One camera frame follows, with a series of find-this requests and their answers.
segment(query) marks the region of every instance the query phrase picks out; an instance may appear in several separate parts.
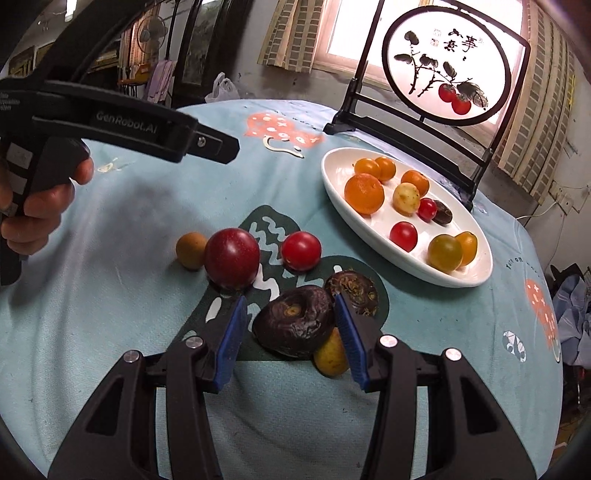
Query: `orange cartoon print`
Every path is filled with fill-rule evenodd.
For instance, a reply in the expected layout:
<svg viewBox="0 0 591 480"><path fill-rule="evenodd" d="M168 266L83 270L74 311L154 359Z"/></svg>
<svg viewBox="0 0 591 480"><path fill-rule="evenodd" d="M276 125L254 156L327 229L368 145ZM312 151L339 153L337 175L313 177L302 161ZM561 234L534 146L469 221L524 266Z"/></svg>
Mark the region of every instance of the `orange cartoon print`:
<svg viewBox="0 0 591 480"><path fill-rule="evenodd" d="M535 316L544 329L546 343L552 349L554 358L560 362L560 340L558 339L558 325L554 315L554 307L544 299L544 292L533 280L525 281L525 293Z"/></svg>
<svg viewBox="0 0 591 480"><path fill-rule="evenodd" d="M295 157L304 158L302 148L313 147L322 142L322 134L312 134L296 130L293 122L274 113L255 113L248 117L247 137L262 138L265 147L275 152L289 153ZM271 145L271 140L290 143L290 148L278 148Z"/></svg>

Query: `dark shriveled fruit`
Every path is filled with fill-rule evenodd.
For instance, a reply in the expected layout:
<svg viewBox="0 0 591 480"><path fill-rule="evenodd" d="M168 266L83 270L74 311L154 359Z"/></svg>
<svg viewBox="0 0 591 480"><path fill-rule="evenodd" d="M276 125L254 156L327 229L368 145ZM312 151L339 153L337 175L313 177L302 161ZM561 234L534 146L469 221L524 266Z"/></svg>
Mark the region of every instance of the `dark shriveled fruit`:
<svg viewBox="0 0 591 480"><path fill-rule="evenodd" d="M269 302L252 322L252 334L268 350L307 360L334 326L330 295L321 287L305 285Z"/></svg>
<svg viewBox="0 0 591 480"><path fill-rule="evenodd" d="M437 205L437 213L433 218L433 222L438 223L439 225L447 225L453 219L452 211L447 207L447 205L439 200L435 200L435 204Z"/></svg>
<svg viewBox="0 0 591 480"><path fill-rule="evenodd" d="M332 299L339 293L349 295L355 311L361 315L374 317L378 312L378 291L374 282L353 270L344 270L332 274L324 282L324 288Z"/></svg>

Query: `black frame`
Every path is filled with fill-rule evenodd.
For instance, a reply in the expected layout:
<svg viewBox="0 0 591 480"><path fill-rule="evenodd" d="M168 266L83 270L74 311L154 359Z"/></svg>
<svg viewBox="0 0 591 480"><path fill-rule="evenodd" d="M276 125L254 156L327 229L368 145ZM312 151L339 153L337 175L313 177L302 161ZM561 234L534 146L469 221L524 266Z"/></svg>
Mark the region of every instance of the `black frame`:
<svg viewBox="0 0 591 480"><path fill-rule="evenodd" d="M202 0L194 0L183 33L178 62L174 72L174 108L205 103L211 93L213 81L220 72L230 72L235 64L252 0L222 0L219 15L209 43L201 85L183 82L185 59L193 35L193 28L201 10Z"/></svg>
<svg viewBox="0 0 591 480"><path fill-rule="evenodd" d="M324 127L324 133L329 134L329 135L334 135L334 134L341 133L341 132L354 131L355 129L359 129L359 130L361 130L361 131L363 131L363 132L365 132L365 133L367 133L367 134L369 134L369 135L371 135L383 142L389 143L390 145L392 145L392 146L398 148L399 150L409 154L410 156L416 158L417 160L419 160L420 162L429 166L430 168L432 168L436 172L445 176L445 178L449 179L458 188L461 203L468 209L468 211L472 211L472 206L473 206L472 201L474 200L474 197L476 196L478 184L482 180L482 177L483 177L488 165L491 163L492 156L493 156L495 150L497 149L497 147L501 143L501 139L503 137L503 134L505 133L505 130L507 129L507 126L508 126L509 121L511 119L511 115L513 113L513 110L515 109L515 105L517 104L519 94L521 93L521 89L523 87L523 82L525 79L525 73L527 70L527 64L530 59L531 47L530 47L530 44L527 42L527 40L525 40L520 35L513 32L511 29L504 26L500 22L489 17L488 15L485 15L485 14L479 12L478 10L473 9L472 7L464 5L463 3L457 2L456 0L443 0L443 1L450 4L451 7L437 7L437 6L433 6L433 5L427 5L425 7L418 7L417 9L404 14L401 17L402 20L398 19L393 23L392 26L390 26L390 29L388 30L389 36L392 35L394 28L398 22L401 23L402 21L406 20L409 16L411 16L411 14L415 15L416 10L419 10L419 9L422 9L421 11L428 11L428 10L449 11L449 10L451 10L454 13L459 12L461 14L461 16L463 16L464 18L468 18L471 22L476 23L476 21L473 18L471 18L469 15L460 11L460 10L464 10L464 12L475 15L476 17L479 17L480 19L496 26L504 33L506 33L506 34L510 35L511 37L513 37L514 39L516 39L524 48L524 54L523 54L523 58L521 60L521 65L519 67L519 73L518 73L517 79L515 81L515 88L513 91L513 95L511 95L511 97L509 98L509 103L507 105L507 109L505 111L505 115L503 116L503 120L501 121L501 124L499 126L499 129L497 130L489 147L485 147L485 151L484 151L483 155L481 157L479 157L474 152L471 152L470 150L468 150L464 146L460 145L455 140L451 139L447 135L441 133L439 130L437 130L425 123L425 119L427 118L427 119L432 119L432 120L434 120L438 123L441 123L441 124L462 126L462 125L473 125L475 123L473 121L474 119L447 120L447 121L443 122L443 121L441 121L441 119L439 117L434 117L432 115L429 115L427 112L418 111L418 108L416 106L410 105L410 102L407 101L407 99L405 98L404 95L399 95L399 97L401 98L401 100L405 104L407 104L410 108L412 108L414 111L419 113L420 117L417 119L411 115L408 115L407 113L396 110L395 108L387 105L386 103L380 102L378 100L374 100L370 97L367 97L367 96L361 94L361 88L363 86L363 77L365 76L365 71L366 71L367 65L368 65L369 50L374 42L375 32L378 27L378 23L379 23L381 14L382 14L382 10L384 8L385 0L378 1L378 7L375 11L374 18L372 20L372 24L369 28L369 34L368 34L367 40L365 41L365 46L363 47L363 52L361 54L361 58L359 59L359 64L357 65L357 70L355 72L355 76L349 82L349 87L347 89L347 93L345 94L345 99L343 100L343 105L341 106L340 110L337 112L337 114L333 118L332 122L329 124L326 124L326 126ZM485 25L481 24L480 27L483 30L488 31L488 29L486 28ZM489 32L489 35L491 38L494 38L494 36L492 34L490 34L490 32ZM387 46L389 43L388 40L389 40L389 38L388 38L388 34L387 34L386 37L384 37L384 45L382 46L382 59L387 58ZM497 45L497 48L499 48L499 51L503 52L503 50L502 50L502 48L500 48L500 45L498 44L498 42L496 42L495 44ZM385 65L384 65L384 72L386 72L386 76L389 75L389 68L388 68L387 61L385 62ZM388 81L390 82L390 84L393 86L393 89L394 89L395 83L394 83L393 79L391 81L391 79L389 78ZM509 89L511 88L510 82L509 82L509 84L507 84L507 82L505 82L505 90L507 90L507 88L509 88ZM394 129L386 124L383 124L382 122L379 122L376 119L371 118L370 116L361 117L361 116L357 115L355 113L355 110L356 110L358 102L367 103L368 105L371 105L371 106L376 107L382 111L385 111L385 112L388 112L392 115L395 115L395 116L405 120L406 122L408 122L411 125L415 125L417 127L420 127L421 129L423 129L425 132L429 133L433 137L435 137L439 140L442 140L446 144L452 146L453 148L458 150L458 152L461 153L464 157L466 157L468 160L470 160L476 164L476 169L474 170L474 173L470 177L468 177L467 175L462 173L462 171L457 166L457 164L455 164L454 162L452 162L451 160L446 158L444 155L441 155L437 151L433 150L432 148L426 146L422 142L419 142L419 141L415 140L413 137L406 135L402 132L399 132L396 129Z"/></svg>

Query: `light blue tablecloth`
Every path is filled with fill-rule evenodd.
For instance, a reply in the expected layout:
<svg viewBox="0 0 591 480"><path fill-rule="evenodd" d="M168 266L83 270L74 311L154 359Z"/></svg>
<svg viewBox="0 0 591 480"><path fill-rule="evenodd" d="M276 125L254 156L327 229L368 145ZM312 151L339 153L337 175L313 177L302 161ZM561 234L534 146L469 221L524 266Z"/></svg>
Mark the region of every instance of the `light blue tablecloth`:
<svg viewBox="0 0 591 480"><path fill-rule="evenodd" d="M383 330L426 352L461 349L512 421L538 474L544 472L560 416L560 351L527 294L527 285L539 288L536 298L551 304L522 226L478 194L473 215L491 245L492 277L464 290L432 286L374 253L330 204L322 156L336 147L367 146L348 134L321 134L333 110L237 100L184 111L237 136L239 157L227 166L191 156L175 165L89 142L95 178L77 188L62 226L30 258L22 279L0 291L0 414L39 469L47 473L76 415L123 352L162 352L203 324L216 294L206 289L203 271L190 273L175 262L176 240L188 231L211 235L242 225L259 239L264 279L274 278L281 291L319 284L337 265L372 275L382 292ZM289 130L290 141L272 144L301 145L304 159L270 152L261 132L247 128L249 118L256 123L252 119L266 113L286 123L275 133ZM323 245L322 268L308 277L291 277L277 262L277 245L297 229ZM250 313L274 294L265 288L249 294ZM377 395L362 393L349 373L330 380L311 362L276 361L250 337L240 358L230 384L207 396L225 478L359 478ZM424 472L426 405L421 389L415 475ZM165 450L161 424L158 445Z"/></svg>

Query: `small brown fruit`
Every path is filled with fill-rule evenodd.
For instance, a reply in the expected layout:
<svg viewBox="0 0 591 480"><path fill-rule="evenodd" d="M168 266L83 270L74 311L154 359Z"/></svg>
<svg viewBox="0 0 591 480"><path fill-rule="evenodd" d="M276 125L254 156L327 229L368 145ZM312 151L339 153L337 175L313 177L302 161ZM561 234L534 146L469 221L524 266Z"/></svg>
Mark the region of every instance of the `small brown fruit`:
<svg viewBox="0 0 591 480"><path fill-rule="evenodd" d="M207 238L199 232L185 233L177 242L178 261L187 270L199 270L203 266L206 245Z"/></svg>

